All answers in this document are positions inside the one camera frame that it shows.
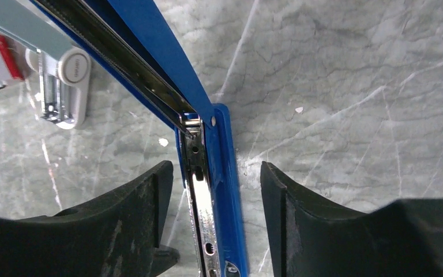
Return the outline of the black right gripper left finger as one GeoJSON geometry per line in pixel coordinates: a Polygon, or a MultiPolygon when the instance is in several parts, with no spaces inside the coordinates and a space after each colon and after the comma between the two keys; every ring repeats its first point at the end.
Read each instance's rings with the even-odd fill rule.
{"type": "Polygon", "coordinates": [[[173,185],[163,161],[54,216],[0,218],[0,276],[158,276],[179,252],[162,245],[173,185]]]}

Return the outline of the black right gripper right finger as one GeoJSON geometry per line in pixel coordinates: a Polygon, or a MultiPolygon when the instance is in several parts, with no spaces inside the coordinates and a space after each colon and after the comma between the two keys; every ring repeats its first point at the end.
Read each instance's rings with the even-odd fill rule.
{"type": "Polygon", "coordinates": [[[443,276],[443,199],[398,199],[367,214],[269,162],[260,182],[275,276],[443,276]]]}

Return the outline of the light blue white stapler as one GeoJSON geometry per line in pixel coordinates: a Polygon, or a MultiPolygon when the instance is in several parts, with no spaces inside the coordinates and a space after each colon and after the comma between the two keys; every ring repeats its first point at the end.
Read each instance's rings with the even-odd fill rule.
{"type": "Polygon", "coordinates": [[[0,1],[0,31],[25,46],[39,74],[42,118],[61,129],[85,119],[92,61],[56,28],[17,1],[0,1]]]}

